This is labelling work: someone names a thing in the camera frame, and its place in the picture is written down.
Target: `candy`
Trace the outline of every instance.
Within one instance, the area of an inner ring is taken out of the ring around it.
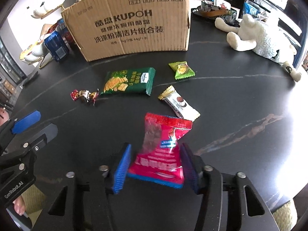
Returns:
[[[172,85],[159,95],[158,99],[164,100],[180,118],[193,122],[200,116],[199,112],[192,108]]]
[[[71,92],[70,97],[77,101],[77,99],[81,98],[81,100],[90,103],[93,102],[93,105],[95,105],[95,101],[99,95],[100,91],[97,89],[97,91],[91,93],[89,90],[74,90]]]
[[[195,75],[195,72],[187,65],[186,61],[169,63],[169,66],[175,71],[174,78],[176,80]]]
[[[151,95],[154,76],[154,68],[109,71],[101,94],[145,93]]]
[[[192,122],[147,113],[141,152],[128,170],[128,176],[181,188],[184,182],[178,139],[192,128]]]

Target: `blue gripper pad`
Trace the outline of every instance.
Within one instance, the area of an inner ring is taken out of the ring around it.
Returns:
[[[119,162],[119,165],[113,175],[112,190],[115,194],[117,194],[123,188],[130,162],[131,162],[131,145],[128,144]]]
[[[12,127],[12,134],[20,134],[27,128],[31,127],[33,124],[37,123],[41,119],[41,113],[34,111],[23,119],[17,121]]]
[[[186,147],[184,144],[182,144],[180,146],[180,156],[183,166],[185,182],[190,185],[190,187],[196,194],[198,194],[198,173],[193,165],[193,154],[189,147]]]

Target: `pink snack package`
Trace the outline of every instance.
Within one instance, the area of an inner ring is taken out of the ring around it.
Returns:
[[[184,183],[178,139],[192,128],[192,121],[147,113],[141,152],[128,176],[181,188]]]

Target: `stuffed animal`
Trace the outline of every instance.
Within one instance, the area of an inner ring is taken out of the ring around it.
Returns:
[[[294,81],[301,79],[301,73],[293,67],[296,49],[278,28],[278,18],[257,21],[249,14],[243,15],[240,27],[231,27],[223,19],[216,18],[216,28],[228,32],[227,42],[237,51],[252,49],[256,54],[282,65]]]

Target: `green snack package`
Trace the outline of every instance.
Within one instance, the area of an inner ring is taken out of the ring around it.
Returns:
[[[146,93],[151,95],[154,76],[154,68],[109,71],[101,95],[116,93]]]
[[[174,78],[176,80],[195,75],[195,72],[187,65],[186,61],[177,61],[169,63],[169,66],[175,71]]]

